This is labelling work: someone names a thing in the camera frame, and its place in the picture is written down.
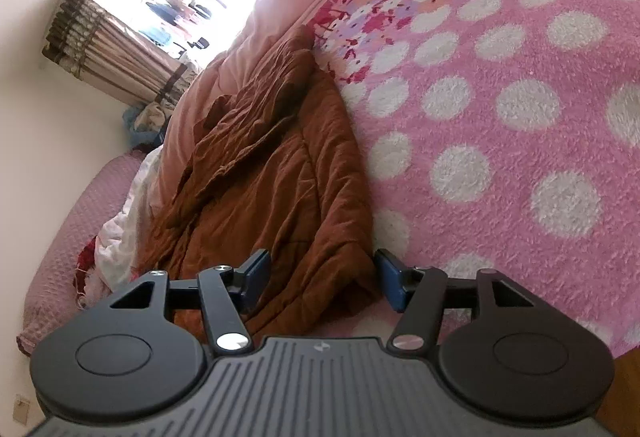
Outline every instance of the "curtain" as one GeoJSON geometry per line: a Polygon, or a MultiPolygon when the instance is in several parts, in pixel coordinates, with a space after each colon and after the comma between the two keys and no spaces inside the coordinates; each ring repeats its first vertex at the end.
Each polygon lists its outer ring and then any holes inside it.
{"type": "Polygon", "coordinates": [[[63,0],[42,50],[79,80],[131,105],[175,108],[199,68],[181,64],[93,0],[63,0]]]}

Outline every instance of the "metal rivet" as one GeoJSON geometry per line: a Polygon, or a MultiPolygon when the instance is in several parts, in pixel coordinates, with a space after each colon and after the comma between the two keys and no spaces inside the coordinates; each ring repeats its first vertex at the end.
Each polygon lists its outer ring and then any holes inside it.
{"type": "Polygon", "coordinates": [[[223,334],[216,340],[216,345],[226,351],[239,351],[240,349],[244,349],[248,344],[249,338],[237,332],[223,334]]]}
{"type": "Polygon", "coordinates": [[[402,334],[396,336],[391,344],[402,351],[416,351],[424,345],[424,340],[415,334],[402,334]]]}

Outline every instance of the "ridged black surface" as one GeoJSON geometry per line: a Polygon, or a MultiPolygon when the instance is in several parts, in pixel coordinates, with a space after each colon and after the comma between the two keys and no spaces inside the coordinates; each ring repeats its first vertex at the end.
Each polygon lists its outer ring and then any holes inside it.
{"type": "Polygon", "coordinates": [[[220,359],[182,404],[129,425],[50,419],[38,437],[596,437],[593,419],[550,429],[482,419],[456,403],[422,361],[376,339],[270,338],[247,357],[220,359]]]}

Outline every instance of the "wall outlet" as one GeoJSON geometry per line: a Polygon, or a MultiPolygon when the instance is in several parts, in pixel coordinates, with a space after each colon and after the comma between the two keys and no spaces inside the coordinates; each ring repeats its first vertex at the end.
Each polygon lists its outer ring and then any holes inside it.
{"type": "Polygon", "coordinates": [[[30,406],[31,401],[29,401],[26,397],[16,395],[14,401],[14,421],[27,426],[30,406]]]}

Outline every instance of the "logo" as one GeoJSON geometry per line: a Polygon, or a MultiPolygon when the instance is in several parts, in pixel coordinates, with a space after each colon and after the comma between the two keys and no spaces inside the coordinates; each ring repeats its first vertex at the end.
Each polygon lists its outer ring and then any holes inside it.
{"type": "Polygon", "coordinates": [[[331,345],[329,345],[328,343],[324,343],[324,341],[322,341],[321,343],[314,345],[314,348],[318,352],[324,352],[324,351],[328,351],[331,348],[331,345]]]}

